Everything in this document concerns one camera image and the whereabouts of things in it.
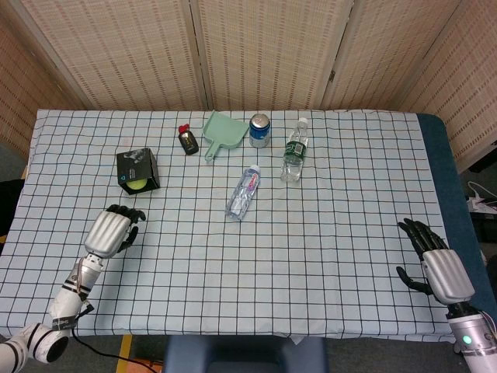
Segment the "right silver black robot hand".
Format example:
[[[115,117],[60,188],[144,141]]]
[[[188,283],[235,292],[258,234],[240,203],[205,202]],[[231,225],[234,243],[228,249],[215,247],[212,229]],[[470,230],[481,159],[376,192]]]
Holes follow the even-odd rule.
[[[402,267],[396,271],[401,281],[412,290],[432,295],[446,306],[468,302],[475,294],[467,271],[456,251],[420,221],[404,219],[398,226],[409,237],[422,264],[427,282],[414,281]]]

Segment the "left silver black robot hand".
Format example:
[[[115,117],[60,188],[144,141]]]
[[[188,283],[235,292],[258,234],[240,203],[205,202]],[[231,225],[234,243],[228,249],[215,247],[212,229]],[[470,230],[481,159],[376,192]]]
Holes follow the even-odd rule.
[[[137,238],[139,221],[145,221],[141,210],[113,204],[101,212],[92,225],[85,248],[94,256],[109,259],[128,249]]]

